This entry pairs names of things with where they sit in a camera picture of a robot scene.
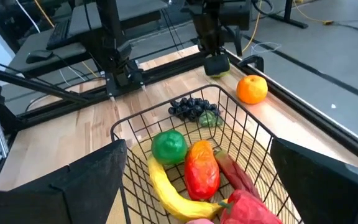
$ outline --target red pepper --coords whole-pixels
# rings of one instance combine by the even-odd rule
[[[282,224],[259,199],[246,190],[235,190],[227,203],[219,202],[225,207],[221,224]]]
[[[217,152],[215,154],[215,159],[234,190],[246,190],[259,200],[262,200],[251,178],[239,167],[227,152]]]
[[[219,166],[208,141],[197,141],[188,151],[185,159],[185,184],[192,200],[210,199],[218,190]]]

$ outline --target banana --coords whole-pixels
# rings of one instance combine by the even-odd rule
[[[150,179],[162,206],[175,218],[188,222],[199,218],[212,220],[222,209],[217,203],[194,202],[183,198],[172,186],[161,164],[150,156],[148,161]]]

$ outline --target wire basket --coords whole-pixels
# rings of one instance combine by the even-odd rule
[[[224,120],[223,125],[201,127],[198,123],[181,121],[170,115],[170,102],[183,97],[202,98],[216,103],[221,112],[220,117]],[[115,223],[182,223],[161,206],[147,168],[153,137],[169,129],[181,132],[189,146],[203,139],[208,140],[214,150],[227,151],[254,181],[270,211],[285,224],[301,223],[270,157],[270,145],[275,138],[270,130],[218,85],[206,85],[172,100],[122,119],[111,128],[112,140],[125,139],[128,149],[121,200],[116,198],[112,208],[116,209],[117,200],[122,201],[119,209],[125,213],[125,219],[116,218]],[[190,199],[184,183],[184,163],[165,166],[165,172],[178,193]],[[219,190],[211,202],[228,198],[234,191],[222,172],[220,176]],[[219,216],[213,222],[219,223]]]

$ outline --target orange fruit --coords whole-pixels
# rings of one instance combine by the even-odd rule
[[[258,75],[248,75],[237,84],[237,97],[244,103],[260,103],[266,95],[266,80]]]

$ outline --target wooden tabletop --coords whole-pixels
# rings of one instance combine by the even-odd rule
[[[140,66],[146,70],[197,51],[197,47],[190,47]],[[207,77],[203,68],[197,68],[149,85],[146,91],[134,91],[25,129],[18,133],[1,171],[0,190],[25,184],[105,146],[111,142],[110,129],[116,121],[175,96],[209,83],[218,84],[235,96],[237,82],[243,76],[232,67],[230,75],[215,80]],[[82,92],[103,84],[104,81],[96,80],[73,86],[71,90]],[[212,92],[205,93],[207,98],[216,97]],[[55,100],[54,96],[48,96],[34,103],[33,108]],[[278,137],[358,167],[358,157],[272,94],[257,105],[244,106]],[[147,119],[156,122],[160,117],[154,115]],[[250,124],[247,129],[255,127],[252,122]],[[121,137],[125,137],[125,132],[121,130]]]

